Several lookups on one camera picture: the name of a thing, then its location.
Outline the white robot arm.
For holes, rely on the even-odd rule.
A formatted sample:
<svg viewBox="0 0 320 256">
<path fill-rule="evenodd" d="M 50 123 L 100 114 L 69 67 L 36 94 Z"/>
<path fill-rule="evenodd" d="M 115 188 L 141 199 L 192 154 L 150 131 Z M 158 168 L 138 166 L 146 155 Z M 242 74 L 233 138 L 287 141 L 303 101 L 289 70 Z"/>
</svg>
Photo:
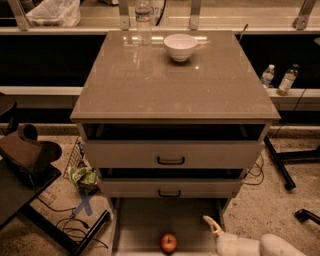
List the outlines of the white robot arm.
<svg viewBox="0 0 320 256">
<path fill-rule="evenodd" d="M 223 231 L 210 216 L 203 219 L 214 236 L 214 256 L 307 256 L 277 235 L 265 234 L 259 240 L 242 238 Z"/>
</svg>

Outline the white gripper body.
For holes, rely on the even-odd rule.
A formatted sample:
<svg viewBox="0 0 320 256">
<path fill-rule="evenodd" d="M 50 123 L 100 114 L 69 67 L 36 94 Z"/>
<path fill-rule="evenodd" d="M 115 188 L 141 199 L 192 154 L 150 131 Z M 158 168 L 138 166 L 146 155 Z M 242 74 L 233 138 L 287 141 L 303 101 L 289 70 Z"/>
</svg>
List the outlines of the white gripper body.
<svg viewBox="0 0 320 256">
<path fill-rule="evenodd" d="M 216 239 L 219 256 L 260 256 L 260 242 L 242 238 L 231 233 L 222 233 Z"/>
</svg>

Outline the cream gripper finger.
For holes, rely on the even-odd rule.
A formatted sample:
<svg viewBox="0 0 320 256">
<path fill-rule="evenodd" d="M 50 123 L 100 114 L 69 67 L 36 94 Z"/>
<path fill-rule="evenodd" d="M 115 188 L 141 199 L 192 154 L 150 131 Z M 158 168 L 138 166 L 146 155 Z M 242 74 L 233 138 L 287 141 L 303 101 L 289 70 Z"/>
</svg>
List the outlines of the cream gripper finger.
<svg viewBox="0 0 320 256">
<path fill-rule="evenodd" d="M 218 237 L 220 234 L 223 233 L 221 226 L 214 219 L 212 219 L 210 216 L 204 215 L 203 219 L 209 225 L 211 233 L 214 236 Z"/>
</svg>

